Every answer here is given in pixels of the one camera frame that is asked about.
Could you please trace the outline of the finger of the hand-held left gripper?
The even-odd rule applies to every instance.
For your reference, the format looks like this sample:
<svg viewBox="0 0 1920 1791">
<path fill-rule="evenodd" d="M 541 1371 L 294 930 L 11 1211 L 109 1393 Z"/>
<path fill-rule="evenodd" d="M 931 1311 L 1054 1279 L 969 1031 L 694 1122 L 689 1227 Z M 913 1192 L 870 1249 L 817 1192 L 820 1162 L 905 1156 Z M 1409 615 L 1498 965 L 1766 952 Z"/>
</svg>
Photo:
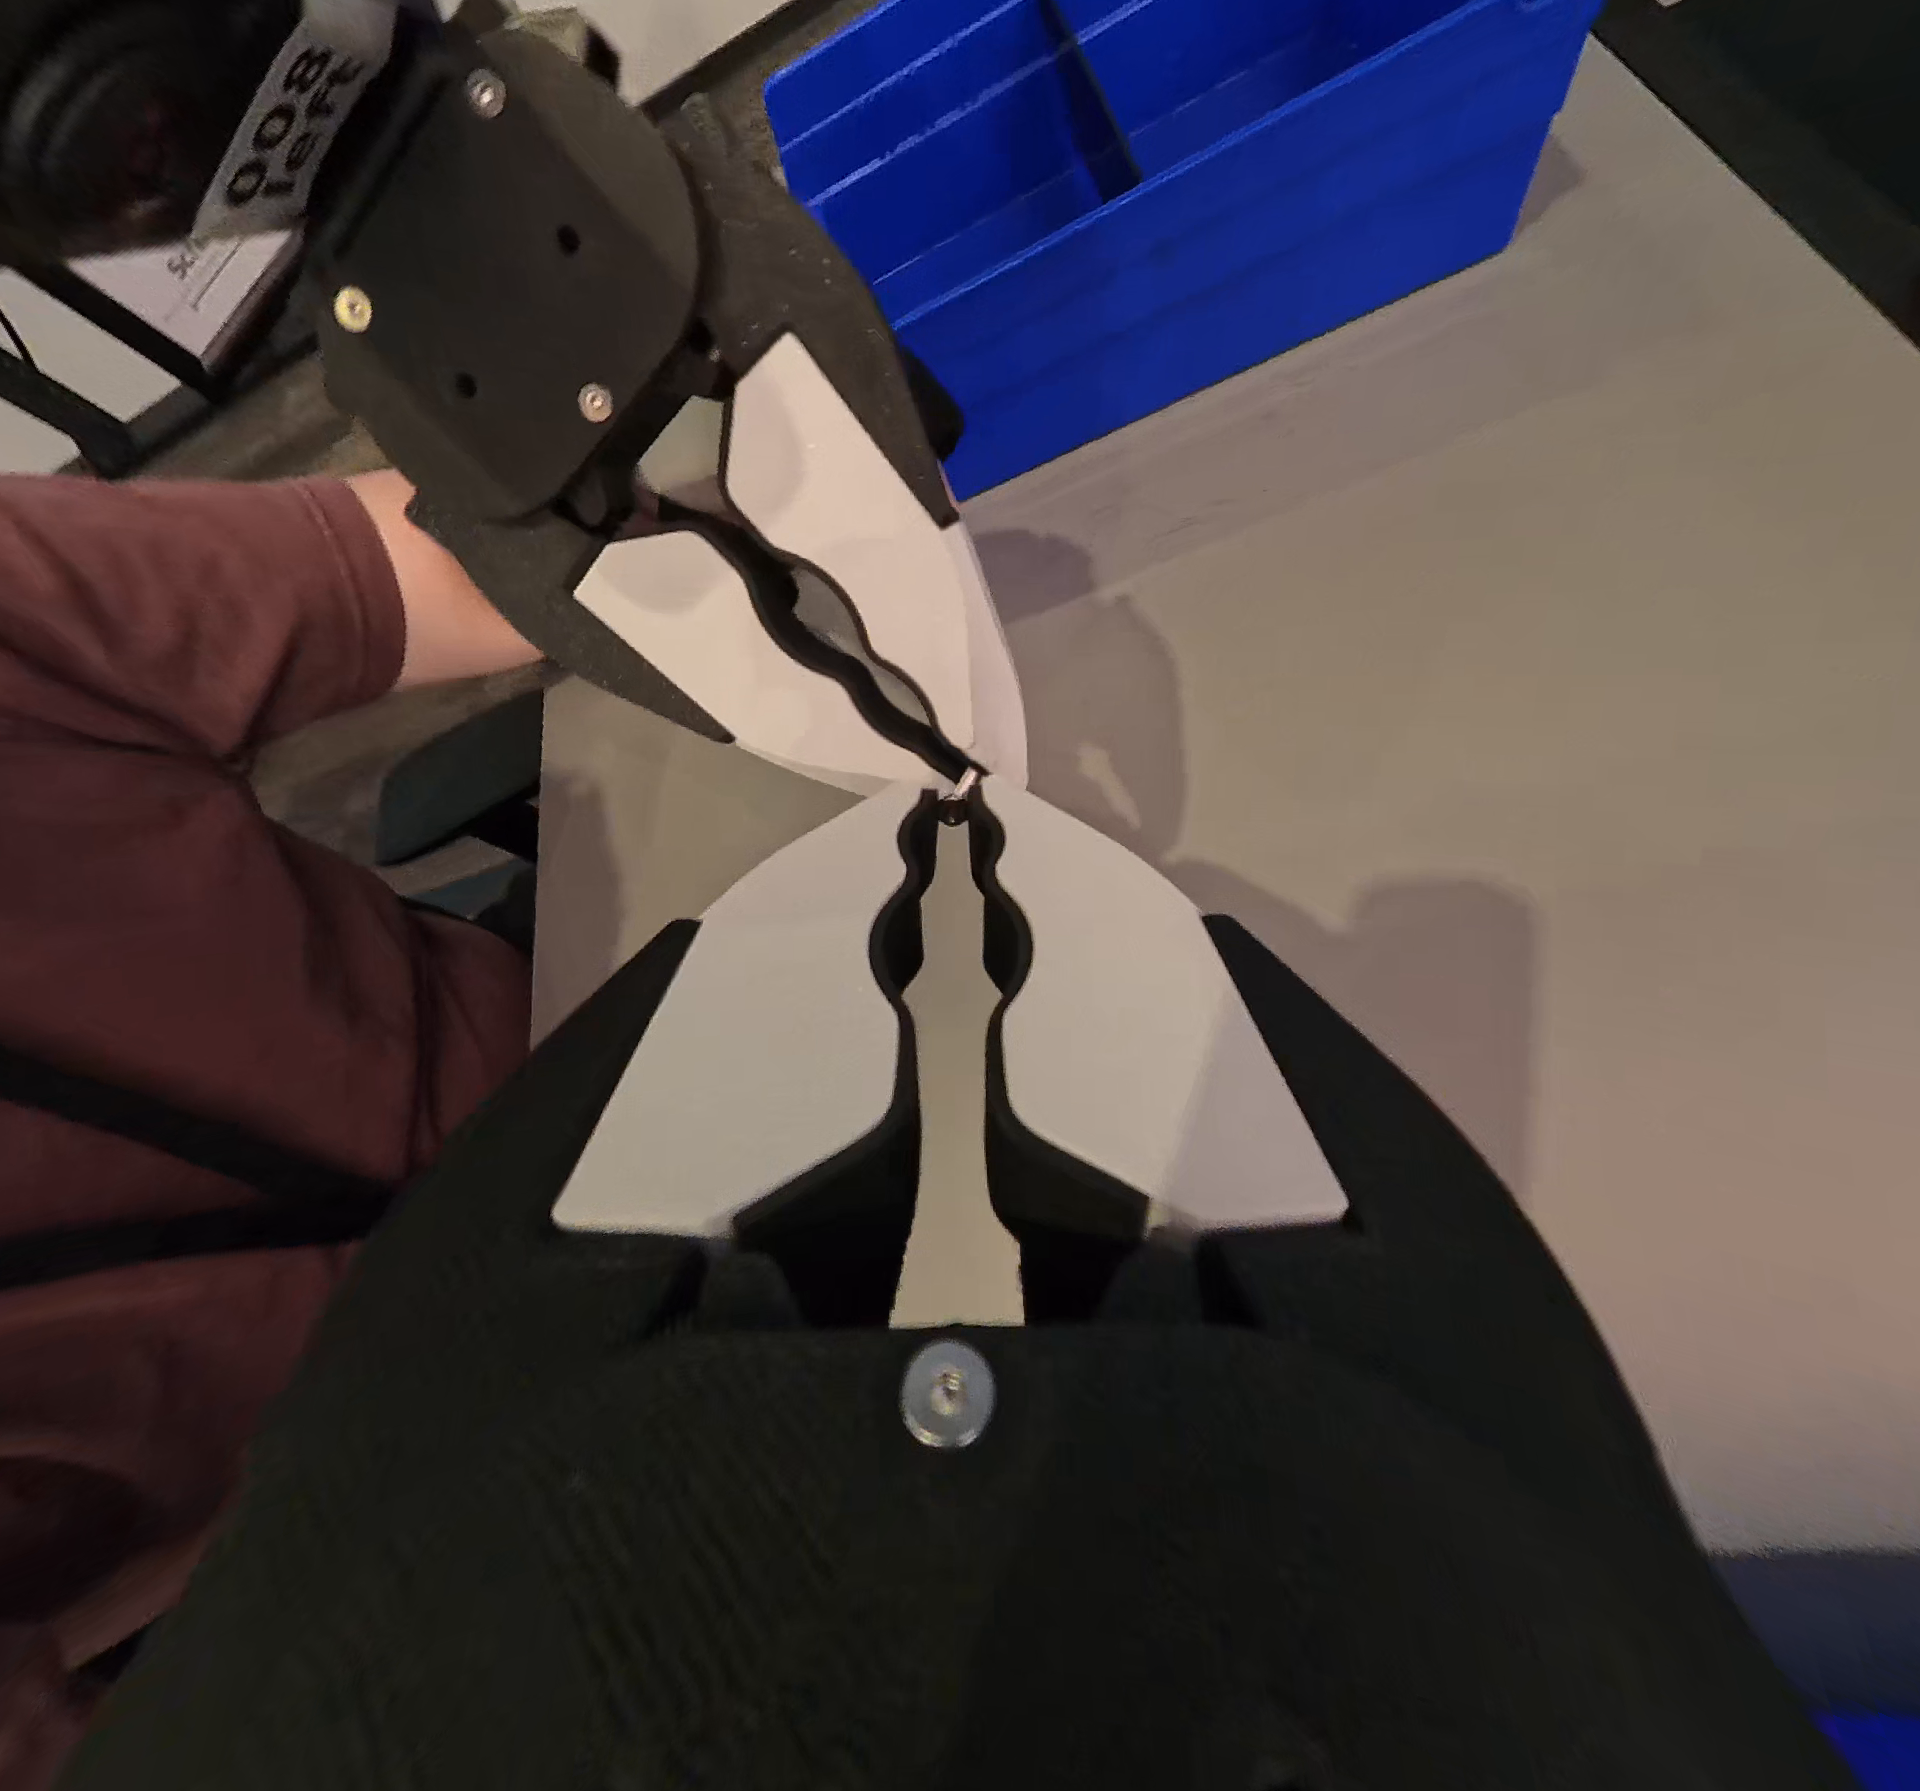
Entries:
<svg viewBox="0 0 1920 1791">
<path fill-rule="evenodd" d="M 778 554 L 839 589 L 870 653 L 954 750 L 1027 784 L 1021 675 L 947 478 L 934 478 L 941 523 L 803 337 L 781 334 L 737 382 L 720 481 Z"/>
<path fill-rule="evenodd" d="M 873 650 L 845 589 L 745 529 L 694 519 L 619 538 L 574 598 L 737 746 L 782 771 L 854 792 L 954 788 L 969 772 L 969 753 Z"/>
</svg>

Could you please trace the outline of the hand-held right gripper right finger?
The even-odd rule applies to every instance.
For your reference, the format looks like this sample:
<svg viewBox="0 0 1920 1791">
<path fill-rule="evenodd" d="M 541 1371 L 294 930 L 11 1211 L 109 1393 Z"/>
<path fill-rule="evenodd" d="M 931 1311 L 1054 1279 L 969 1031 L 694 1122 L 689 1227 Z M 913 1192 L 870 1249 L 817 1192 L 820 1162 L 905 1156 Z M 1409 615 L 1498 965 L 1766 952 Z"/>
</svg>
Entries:
<svg viewBox="0 0 1920 1791">
<path fill-rule="evenodd" d="M 1338 1224 L 1322 1151 L 1200 907 L 1006 781 L 969 795 L 986 1183 L 1025 1282 L 1113 1282 L 1147 1239 Z"/>
</svg>

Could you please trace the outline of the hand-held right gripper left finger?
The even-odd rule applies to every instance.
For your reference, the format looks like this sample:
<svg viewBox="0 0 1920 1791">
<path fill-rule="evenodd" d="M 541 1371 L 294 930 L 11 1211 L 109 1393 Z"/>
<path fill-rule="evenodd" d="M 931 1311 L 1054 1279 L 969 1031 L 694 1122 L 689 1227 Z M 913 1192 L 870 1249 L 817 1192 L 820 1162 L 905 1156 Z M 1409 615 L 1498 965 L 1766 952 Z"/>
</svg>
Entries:
<svg viewBox="0 0 1920 1791">
<path fill-rule="evenodd" d="M 787 1275 L 903 1274 L 922 1164 L 905 987 L 937 836 L 937 792 L 889 788 L 710 904 L 555 1227 L 734 1240 Z"/>
</svg>

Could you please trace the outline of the blue divided parts bin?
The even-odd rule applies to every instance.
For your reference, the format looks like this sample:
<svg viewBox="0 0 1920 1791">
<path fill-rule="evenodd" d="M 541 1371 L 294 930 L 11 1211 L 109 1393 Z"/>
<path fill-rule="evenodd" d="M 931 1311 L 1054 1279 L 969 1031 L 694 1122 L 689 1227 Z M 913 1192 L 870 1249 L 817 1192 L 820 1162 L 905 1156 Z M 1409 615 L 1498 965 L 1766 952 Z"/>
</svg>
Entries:
<svg viewBox="0 0 1920 1791">
<path fill-rule="evenodd" d="M 1508 246 L 1603 0 L 884 0 L 765 80 L 788 188 L 954 394 L 976 497 Z"/>
</svg>

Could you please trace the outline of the person's left forearm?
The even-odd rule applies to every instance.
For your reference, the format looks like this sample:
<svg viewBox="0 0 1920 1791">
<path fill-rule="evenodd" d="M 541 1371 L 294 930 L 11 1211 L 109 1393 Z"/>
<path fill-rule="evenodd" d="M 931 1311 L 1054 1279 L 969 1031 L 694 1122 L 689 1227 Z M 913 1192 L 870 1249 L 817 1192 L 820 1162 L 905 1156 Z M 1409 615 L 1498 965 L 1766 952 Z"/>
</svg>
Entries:
<svg viewBox="0 0 1920 1791">
<path fill-rule="evenodd" d="M 353 472 L 349 488 L 368 510 L 397 579 L 404 630 L 397 692 L 544 664 L 544 653 L 493 608 L 470 570 L 413 523 L 416 488 L 398 471 Z"/>
</svg>

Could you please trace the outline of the marker sign stand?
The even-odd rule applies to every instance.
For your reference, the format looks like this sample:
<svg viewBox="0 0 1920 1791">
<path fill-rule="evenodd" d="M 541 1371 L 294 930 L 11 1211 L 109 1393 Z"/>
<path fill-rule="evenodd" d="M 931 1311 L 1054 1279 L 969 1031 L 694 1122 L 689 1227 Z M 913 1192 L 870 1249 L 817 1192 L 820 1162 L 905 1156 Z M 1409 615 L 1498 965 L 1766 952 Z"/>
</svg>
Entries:
<svg viewBox="0 0 1920 1791">
<path fill-rule="evenodd" d="M 3 471 L 126 477 L 311 347 L 298 238 L 3 269 Z"/>
</svg>

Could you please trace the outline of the black bin divider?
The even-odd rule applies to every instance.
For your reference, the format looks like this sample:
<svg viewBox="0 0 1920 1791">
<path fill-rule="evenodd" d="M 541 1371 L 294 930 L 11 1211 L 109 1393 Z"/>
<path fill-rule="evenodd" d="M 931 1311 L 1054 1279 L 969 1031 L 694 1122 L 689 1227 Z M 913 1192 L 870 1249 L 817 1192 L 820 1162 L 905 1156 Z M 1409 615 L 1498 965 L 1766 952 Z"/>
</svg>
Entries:
<svg viewBox="0 0 1920 1791">
<path fill-rule="evenodd" d="M 1131 138 L 1062 1 L 1035 0 L 1035 9 L 1049 28 L 1049 39 L 1054 42 L 1054 70 L 1062 83 L 1066 119 L 1076 156 L 1086 164 L 1099 202 L 1115 202 L 1143 182 Z"/>
</svg>

